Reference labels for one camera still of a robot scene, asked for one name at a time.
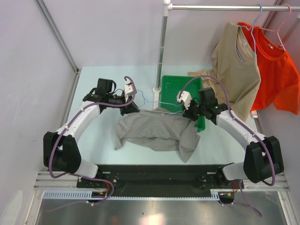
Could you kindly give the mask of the light blue hanger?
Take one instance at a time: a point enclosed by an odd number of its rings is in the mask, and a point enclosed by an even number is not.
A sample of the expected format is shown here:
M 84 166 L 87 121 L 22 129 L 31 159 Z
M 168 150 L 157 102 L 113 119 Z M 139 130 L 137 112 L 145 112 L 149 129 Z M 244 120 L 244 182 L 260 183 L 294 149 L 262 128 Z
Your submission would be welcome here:
M 176 108 L 179 108 L 181 105 L 179 104 L 172 104 L 172 103 L 167 103 L 167 102 L 161 102 L 161 101 L 149 101 L 144 93 L 141 91 L 141 90 L 137 90 L 136 91 L 136 94 L 135 94 L 135 97 L 141 95 L 142 97 L 142 100 L 143 100 L 143 104 L 138 106 L 139 108 L 139 113 L 140 114 L 152 114 L 152 115 L 160 115 L 160 116 L 167 116 L 167 117 L 171 117 L 171 116 L 180 116 L 182 117 L 183 116 L 183 110 L 179 110 L 179 111 L 176 111 L 176 112 L 171 112 L 171 111 L 168 111 L 164 108 L 155 108 L 155 109 L 152 109 L 152 110 L 145 110 L 143 109 L 143 106 L 146 105 L 146 104 L 155 104 L 155 103 L 158 103 L 159 105 L 171 105 L 171 106 L 175 106 Z

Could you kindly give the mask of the grey t shirt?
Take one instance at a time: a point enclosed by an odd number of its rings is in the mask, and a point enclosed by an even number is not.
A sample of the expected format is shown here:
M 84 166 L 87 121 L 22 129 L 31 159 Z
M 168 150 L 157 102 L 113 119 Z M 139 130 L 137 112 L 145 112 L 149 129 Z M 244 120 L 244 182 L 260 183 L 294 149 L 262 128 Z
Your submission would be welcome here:
M 115 136 L 116 150 L 129 142 L 158 152 L 177 151 L 185 163 L 201 138 L 194 121 L 163 108 L 125 116 L 117 123 Z

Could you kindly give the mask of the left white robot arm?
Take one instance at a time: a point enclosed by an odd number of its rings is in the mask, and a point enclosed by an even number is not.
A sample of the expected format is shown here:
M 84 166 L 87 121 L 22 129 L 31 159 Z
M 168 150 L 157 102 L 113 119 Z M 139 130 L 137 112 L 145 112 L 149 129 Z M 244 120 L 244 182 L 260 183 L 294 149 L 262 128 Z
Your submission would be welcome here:
M 82 99 L 82 104 L 75 116 L 55 132 L 47 132 L 43 137 L 43 162 L 53 178 L 54 170 L 63 174 L 84 177 L 97 188 L 104 178 L 98 172 L 96 164 L 82 159 L 78 141 L 90 123 L 106 108 L 117 108 L 121 115 L 139 112 L 134 103 L 137 94 L 134 81 L 125 76 L 125 85 L 121 95 L 117 95 L 116 82 L 100 78 L 97 86 L 92 88 Z

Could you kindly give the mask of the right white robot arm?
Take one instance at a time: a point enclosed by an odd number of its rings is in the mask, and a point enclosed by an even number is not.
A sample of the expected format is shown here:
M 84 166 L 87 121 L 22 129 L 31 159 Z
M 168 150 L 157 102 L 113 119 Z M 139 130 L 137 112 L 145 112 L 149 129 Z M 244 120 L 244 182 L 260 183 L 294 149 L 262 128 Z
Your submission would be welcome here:
M 193 121 L 204 116 L 231 135 L 245 150 L 241 163 L 222 166 L 216 182 L 221 188 L 227 188 L 233 180 L 248 179 L 252 183 L 265 182 L 267 178 L 274 185 L 275 176 L 284 171 L 279 140 L 267 137 L 249 128 L 226 104 L 219 104 L 212 88 L 199 90 L 199 103 L 187 91 L 180 91 L 177 102 L 182 104 L 183 117 Z

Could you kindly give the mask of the beige t shirt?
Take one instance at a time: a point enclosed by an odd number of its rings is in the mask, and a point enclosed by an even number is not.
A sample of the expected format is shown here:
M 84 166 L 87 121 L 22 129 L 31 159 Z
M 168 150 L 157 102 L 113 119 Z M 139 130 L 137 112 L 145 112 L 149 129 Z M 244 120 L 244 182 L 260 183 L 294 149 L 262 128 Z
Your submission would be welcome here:
M 220 104 L 228 102 L 234 113 L 246 121 L 252 110 L 261 83 L 257 57 L 242 31 L 228 23 L 213 48 L 211 70 L 189 72 L 202 76 L 202 86 L 211 87 Z

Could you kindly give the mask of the orange t shirt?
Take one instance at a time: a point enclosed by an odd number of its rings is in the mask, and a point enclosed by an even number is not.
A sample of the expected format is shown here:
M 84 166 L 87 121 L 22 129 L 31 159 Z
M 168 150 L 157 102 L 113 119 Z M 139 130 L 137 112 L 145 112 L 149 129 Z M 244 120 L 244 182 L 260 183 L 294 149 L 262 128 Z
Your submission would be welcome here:
M 300 74 L 288 51 L 274 45 L 260 27 L 245 22 L 242 27 L 248 44 L 257 55 L 261 83 L 252 111 L 266 108 L 271 103 L 278 109 L 299 114 Z

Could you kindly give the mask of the green plastic bin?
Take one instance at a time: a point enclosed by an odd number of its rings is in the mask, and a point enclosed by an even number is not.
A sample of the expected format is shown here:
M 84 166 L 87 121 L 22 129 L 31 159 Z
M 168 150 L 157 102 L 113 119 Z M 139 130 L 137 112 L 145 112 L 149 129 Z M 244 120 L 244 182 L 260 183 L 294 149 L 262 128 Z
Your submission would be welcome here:
M 177 95 L 184 85 L 191 79 L 192 77 L 190 76 L 164 75 L 162 77 L 160 107 L 172 113 L 179 113 L 182 107 L 177 103 Z M 192 98 L 196 98 L 196 101 L 199 102 L 198 91 L 202 88 L 202 81 L 198 78 L 193 80 L 185 88 L 185 91 L 188 91 Z

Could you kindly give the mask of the metal clothes rack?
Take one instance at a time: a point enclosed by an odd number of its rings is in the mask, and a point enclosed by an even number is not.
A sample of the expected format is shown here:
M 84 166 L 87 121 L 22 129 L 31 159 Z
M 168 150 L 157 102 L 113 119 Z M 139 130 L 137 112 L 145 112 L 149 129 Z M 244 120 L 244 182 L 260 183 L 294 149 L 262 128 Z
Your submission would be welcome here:
M 160 44 L 159 44 L 159 57 L 156 69 L 156 79 L 155 86 L 153 87 L 154 92 L 154 105 L 153 107 L 158 107 L 158 101 L 160 100 L 160 92 L 161 92 L 161 72 L 163 65 L 163 55 L 164 55 L 164 47 L 165 47 L 165 35 L 167 28 L 167 19 L 169 12 L 172 10 L 194 10 L 194 11 L 258 11 L 258 12 L 278 12 L 278 11 L 288 11 L 288 12 L 299 12 L 299 6 L 288 6 L 286 4 L 283 5 L 272 5 L 272 6 L 238 6 L 238 5 L 174 5 L 170 0 L 163 1 L 163 17 L 162 17 L 162 25 L 161 25 L 161 35 L 160 35 Z

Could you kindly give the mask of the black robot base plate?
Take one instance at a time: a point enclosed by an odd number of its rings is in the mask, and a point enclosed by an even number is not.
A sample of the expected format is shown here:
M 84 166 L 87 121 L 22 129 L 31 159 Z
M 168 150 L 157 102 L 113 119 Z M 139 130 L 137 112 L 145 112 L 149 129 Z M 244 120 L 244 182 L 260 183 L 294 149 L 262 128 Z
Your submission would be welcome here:
M 92 189 L 92 197 L 201 198 L 212 190 L 233 195 L 241 180 L 220 177 L 223 165 L 100 165 L 94 179 L 77 178 L 77 188 Z

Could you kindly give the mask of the aluminium corner post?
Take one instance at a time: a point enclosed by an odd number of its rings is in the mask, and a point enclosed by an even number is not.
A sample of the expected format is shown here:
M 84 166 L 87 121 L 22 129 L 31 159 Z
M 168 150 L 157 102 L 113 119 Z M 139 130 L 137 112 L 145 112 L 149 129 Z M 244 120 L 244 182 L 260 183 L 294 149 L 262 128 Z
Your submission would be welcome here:
M 64 57 L 66 58 L 68 64 L 70 65 L 72 71 L 74 72 L 74 80 L 72 81 L 72 86 L 71 86 L 71 90 L 70 90 L 70 94 L 69 94 L 69 101 L 73 101 L 74 95 L 75 95 L 75 89 L 78 83 L 78 76 L 79 76 L 79 67 L 76 65 L 71 52 L 69 51 L 69 48 L 61 34 L 61 32 L 59 31 L 59 28 L 56 25 L 56 22 L 54 21 L 47 5 L 45 4 L 45 2 L 43 0 L 35 0 L 34 1 L 41 13 L 41 15 L 43 16 L 47 26 L 49 27 L 51 33 L 54 36 L 54 39 L 56 40 L 59 48 L 61 49 Z

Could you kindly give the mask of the aluminium frame rail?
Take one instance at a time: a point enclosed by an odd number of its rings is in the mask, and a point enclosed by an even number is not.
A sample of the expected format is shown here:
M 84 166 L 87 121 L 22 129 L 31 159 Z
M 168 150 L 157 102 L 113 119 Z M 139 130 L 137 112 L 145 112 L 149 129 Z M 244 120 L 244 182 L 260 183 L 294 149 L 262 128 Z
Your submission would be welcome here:
M 274 186 L 268 186 L 263 182 L 252 183 L 250 180 L 243 180 L 245 191 L 289 191 L 289 186 L 285 175 L 278 174 Z M 77 189 L 77 178 L 72 175 L 64 175 L 60 178 L 53 179 L 49 172 L 39 172 L 34 189 Z

